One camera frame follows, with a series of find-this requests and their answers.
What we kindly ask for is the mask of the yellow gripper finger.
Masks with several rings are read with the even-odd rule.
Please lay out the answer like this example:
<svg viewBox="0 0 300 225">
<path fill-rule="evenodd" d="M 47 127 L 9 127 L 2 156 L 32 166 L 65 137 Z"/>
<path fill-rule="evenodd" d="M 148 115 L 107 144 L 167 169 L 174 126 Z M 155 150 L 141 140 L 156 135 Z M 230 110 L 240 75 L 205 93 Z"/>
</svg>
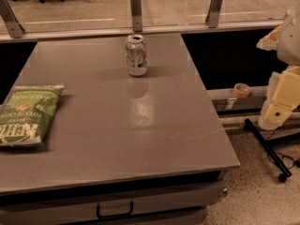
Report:
<svg viewBox="0 0 300 225">
<path fill-rule="evenodd" d="M 283 72 L 273 72 L 262 105 L 259 127 L 274 130 L 292 115 L 300 105 L 300 67 L 288 66 Z"/>
<path fill-rule="evenodd" d="M 273 29 L 268 35 L 264 36 L 258 41 L 257 47 L 265 51 L 275 51 L 278 48 L 279 31 L 279 26 Z"/>
</svg>

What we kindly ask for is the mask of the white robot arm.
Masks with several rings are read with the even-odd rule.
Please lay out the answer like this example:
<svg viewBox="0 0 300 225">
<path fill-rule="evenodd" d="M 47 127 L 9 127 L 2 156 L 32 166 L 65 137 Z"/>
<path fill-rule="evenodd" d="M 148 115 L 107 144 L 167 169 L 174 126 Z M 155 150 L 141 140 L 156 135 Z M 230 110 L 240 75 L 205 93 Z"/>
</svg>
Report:
<svg viewBox="0 0 300 225">
<path fill-rule="evenodd" d="M 283 125 L 300 105 L 300 20 L 297 10 L 289 10 L 284 22 L 261 38 L 257 47 L 277 52 L 277 59 L 288 66 L 273 72 L 266 89 L 259 126 L 274 130 Z"/>
</svg>

